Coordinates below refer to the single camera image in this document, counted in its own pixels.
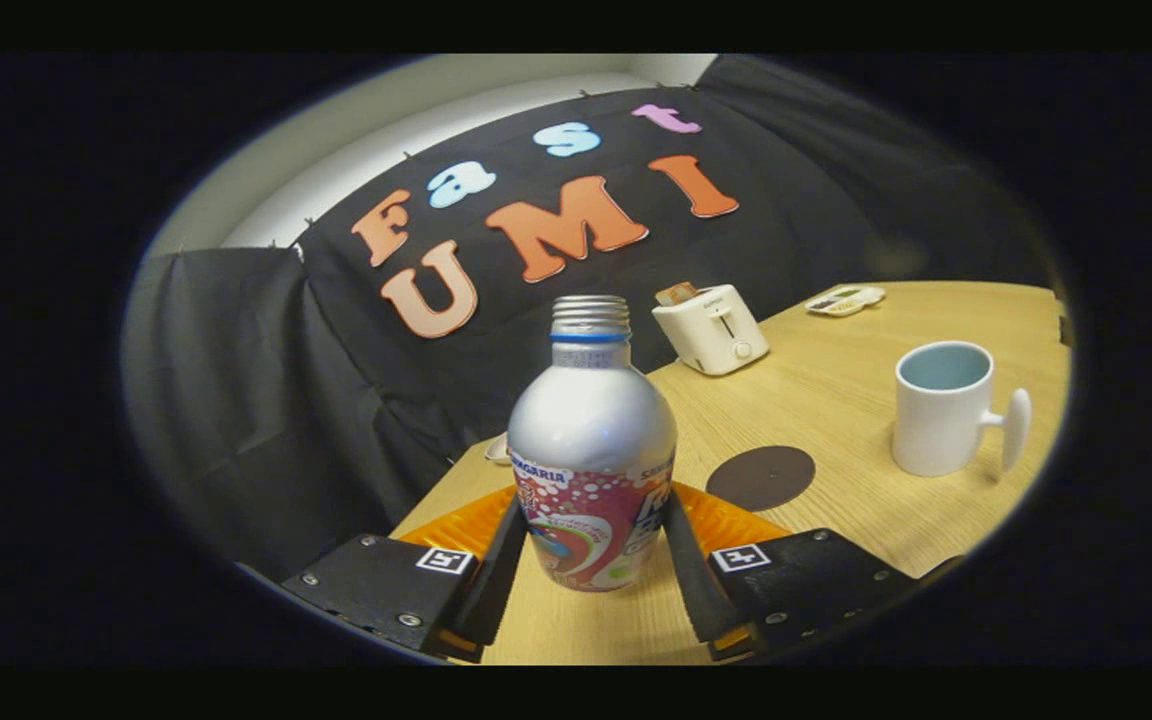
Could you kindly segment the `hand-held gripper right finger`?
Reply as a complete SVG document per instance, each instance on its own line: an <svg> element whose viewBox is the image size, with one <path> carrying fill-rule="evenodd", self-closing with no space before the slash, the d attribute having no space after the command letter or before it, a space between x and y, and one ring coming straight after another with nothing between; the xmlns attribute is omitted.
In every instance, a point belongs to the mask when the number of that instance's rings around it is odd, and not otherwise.
<svg viewBox="0 0 1152 720"><path fill-rule="evenodd" d="M838 530L791 532L685 484L672 488L664 533L687 617L717 662L819 644L963 561L910 577Z"/></svg>

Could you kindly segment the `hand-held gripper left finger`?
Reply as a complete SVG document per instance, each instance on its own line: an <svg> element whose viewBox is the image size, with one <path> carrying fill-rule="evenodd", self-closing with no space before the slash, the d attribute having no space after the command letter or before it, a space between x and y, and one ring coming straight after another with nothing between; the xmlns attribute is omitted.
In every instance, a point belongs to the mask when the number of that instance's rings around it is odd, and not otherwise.
<svg viewBox="0 0 1152 720"><path fill-rule="evenodd" d="M497 639L525 539L508 486L401 538L349 539L282 588L372 638L476 664Z"/></svg>

